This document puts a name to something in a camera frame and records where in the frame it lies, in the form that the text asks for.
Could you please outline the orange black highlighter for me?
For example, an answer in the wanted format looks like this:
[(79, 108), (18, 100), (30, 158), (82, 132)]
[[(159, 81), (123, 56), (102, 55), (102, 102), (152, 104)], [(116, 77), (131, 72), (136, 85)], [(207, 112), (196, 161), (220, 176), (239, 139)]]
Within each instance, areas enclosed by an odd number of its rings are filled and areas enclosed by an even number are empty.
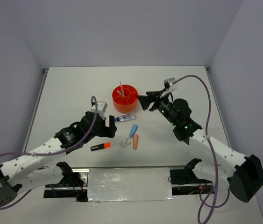
[(95, 145), (95, 146), (91, 146), (90, 150), (91, 151), (97, 151), (97, 150), (106, 149), (106, 148), (110, 148), (110, 147), (111, 147), (111, 143), (110, 142), (106, 142), (106, 143), (98, 144), (98, 145)]

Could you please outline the clear bottle blue cap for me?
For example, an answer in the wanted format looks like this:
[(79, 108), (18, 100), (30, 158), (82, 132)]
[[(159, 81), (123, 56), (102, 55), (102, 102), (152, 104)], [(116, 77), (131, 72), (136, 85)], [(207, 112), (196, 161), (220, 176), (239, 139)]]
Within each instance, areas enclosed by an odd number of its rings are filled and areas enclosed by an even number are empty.
[(115, 122), (125, 122), (125, 121), (131, 121), (136, 119), (135, 115), (133, 113), (130, 114), (124, 114), (119, 117), (115, 118)]

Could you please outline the blue translucent eraser case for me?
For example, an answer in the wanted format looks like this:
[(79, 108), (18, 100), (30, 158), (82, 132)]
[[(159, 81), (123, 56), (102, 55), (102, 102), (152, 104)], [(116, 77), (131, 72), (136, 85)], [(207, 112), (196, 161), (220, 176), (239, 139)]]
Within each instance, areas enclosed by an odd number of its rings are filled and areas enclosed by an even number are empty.
[(133, 138), (133, 136), (135, 135), (136, 131), (138, 129), (138, 125), (134, 124), (130, 130), (130, 133), (129, 133), (129, 138)]

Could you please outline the orange thin highlighter pen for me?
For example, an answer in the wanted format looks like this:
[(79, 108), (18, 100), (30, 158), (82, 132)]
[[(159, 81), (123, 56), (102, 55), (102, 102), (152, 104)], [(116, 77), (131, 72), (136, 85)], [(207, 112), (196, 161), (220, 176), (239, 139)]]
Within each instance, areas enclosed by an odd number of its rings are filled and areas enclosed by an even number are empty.
[(122, 85), (122, 82), (121, 82), (121, 81), (120, 81), (120, 89), (121, 89), (121, 91), (124, 91), (123, 85)]

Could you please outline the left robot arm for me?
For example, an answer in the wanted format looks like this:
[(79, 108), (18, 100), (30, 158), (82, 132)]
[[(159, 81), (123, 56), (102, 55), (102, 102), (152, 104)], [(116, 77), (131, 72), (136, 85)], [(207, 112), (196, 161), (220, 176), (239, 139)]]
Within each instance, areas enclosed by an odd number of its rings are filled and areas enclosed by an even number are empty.
[(61, 129), (47, 142), (28, 152), (8, 152), (0, 154), (0, 210), (16, 205), (17, 196), (25, 196), (31, 190), (43, 185), (61, 184), (83, 187), (83, 178), (74, 173), (65, 161), (48, 167), (48, 163), (80, 149), (94, 137), (113, 138), (117, 127), (115, 117), (106, 119), (94, 112), (70, 126)]

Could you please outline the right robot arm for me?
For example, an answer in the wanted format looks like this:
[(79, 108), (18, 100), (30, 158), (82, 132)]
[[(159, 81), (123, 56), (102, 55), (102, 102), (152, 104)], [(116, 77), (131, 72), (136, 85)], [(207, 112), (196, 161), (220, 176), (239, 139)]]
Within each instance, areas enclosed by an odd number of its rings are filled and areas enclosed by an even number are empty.
[(191, 119), (192, 111), (186, 100), (177, 98), (170, 102), (162, 91), (149, 91), (137, 98), (143, 110), (158, 110), (174, 126), (173, 132), (179, 141), (211, 156), (226, 170), (224, 182), (237, 199), (247, 203), (263, 186), (260, 159), (253, 154), (239, 153), (208, 136), (205, 129)]

